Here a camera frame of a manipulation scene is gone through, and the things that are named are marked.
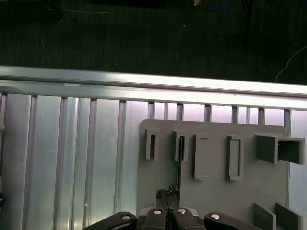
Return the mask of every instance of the aluminum rail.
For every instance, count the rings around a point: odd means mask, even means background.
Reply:
[[[0,66],[0,80],[307,97],[307,86],[161,75]]]

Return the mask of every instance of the bolt head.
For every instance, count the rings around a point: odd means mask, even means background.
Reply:
[[[186,210],[185,209],[178,209],[178,211],[177,211],[178,213],[180,213],[180,214],[186,214]]]
[[[211,217],[212,219],[215,219],[215,220],[218,220],[218,219],[221,218],[221,217],[220,217],[219,215],[217,215],[217,214],[212,214],[210,217]]]
[[[130,216],[128,216],[128,215],[127,216],[123,216],[122,219],[128,220],[128,219],[130,219]]]

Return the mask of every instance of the gray pegboard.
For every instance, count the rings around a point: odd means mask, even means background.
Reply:
[[[303,139],[288,139],[283,126],[247,124],[145,120],[140,131],[138,210],[154,207],[156,190],[179,179],[180,205],[195,209],[199,216],[218,211],[259,225],[265,217],[265,224],[275,229],[275,206],[287,206],[289,177],[289,163],[278,154],[291,151],[285,148],[288,141],[302,146]],[[259,151],[272,143],[257,136],[274,137],[276,148],[283,148],[267,151],[276,161],[259,159]],[[296,150],[290,159],[303,154],[301,148]]]

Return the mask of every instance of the vertical slat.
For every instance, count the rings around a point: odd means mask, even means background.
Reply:
[[[166,103],[165,104],[165,120],[176,121],[177,120],[177,104]]]
[[[2,210],[1,229],[22,228],[27,145],[30,120],[30,95],[9,94],[3,147],[2,183],[8,202]]]
[[[73,190],[73,208],[72,208],[72,230],[81,230],[83,228],[83,211],[85,197],[85,179],[86,179],[86,155],[88,142],[88,129],[90,118],[90,103],[87,98],[79,99],[79,117],[78,117],[78,135],[75,161],[74,190]]]
[[[248,123],[248,108],[239,107],[238,108],[238,123],[247,124]]]
[[[64,114],[61,164],[59,168],[59,187],[55,224],[57,230],[70,230],[72,226],[73,181],[78,124],[78,98],[68,98]]]
[[[307,111],[291,111],[291,136],[307,138]],[[307,166],[290,164],[289,207],[307,215]]]
[[[240,124],[258,124],[258,108],[238,108],[238,122]]]
[[[258,108],[248,108],[247,109],[247,123],[248,124],[258,124],[259,110]]]
[[[136,214],[140,123],[147,119],[147,115],[148,102],[126,102],[119,211]]]
[[[90,101],[90,115],[88,127],[88,144],[86,155],[86,177],[85,177],[85,192],[84,192],[84,213],[83,213],[83,228],[89,225],[92,188],[92,170],[93,170],[93,152],[94,152],[94,132],[95,132],[95,116],[96,116],[96,100]]]
[[[113,214],[118,113],[119,101],[97,100],[89,224]]]
[[[164,120],[165,103],[155,102],[154,103],[154,119]]]
[[[205,105],[203,104],[183,104],[184,121],[204,121]]]
[[[265,109],[264,110],[265,125],[284,125],[284,110],[283,109]]]
[[[231,123],[232,107],[217,106],[211,107],[211,122]]]
[[[60,97],[39,96],[37,99],[25,229],[52,229],[60,102]]]

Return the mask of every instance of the blue cable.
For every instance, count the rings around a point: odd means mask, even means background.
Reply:
[[[207,7],[212,11],[223,11],[229,6],[230,2],[231,2],[231,0],[227,0],[226,4],[223,7],[215,8],[215,7],[213,7],[212,5],[209,4],[208,0],[204,1],[204,3],[207,5]]]

